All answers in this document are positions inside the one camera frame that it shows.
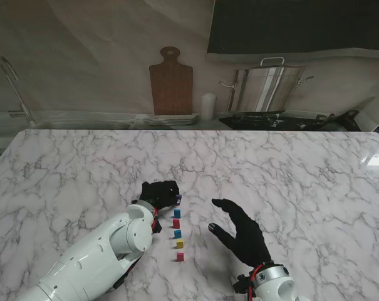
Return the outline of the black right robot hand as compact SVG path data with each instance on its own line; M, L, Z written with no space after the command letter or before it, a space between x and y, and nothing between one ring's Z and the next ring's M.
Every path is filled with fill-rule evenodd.
M257 268L271 261L262 231L256 221L229 199L212 199L212 204L227 213L236 227L233 237L218 224L210 223L209 231L244 264Z

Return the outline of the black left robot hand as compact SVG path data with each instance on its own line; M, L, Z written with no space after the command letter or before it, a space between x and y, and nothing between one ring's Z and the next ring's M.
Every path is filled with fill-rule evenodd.
M144 182L140 200L150 203L157 210L180 204L182 196L175 181Z

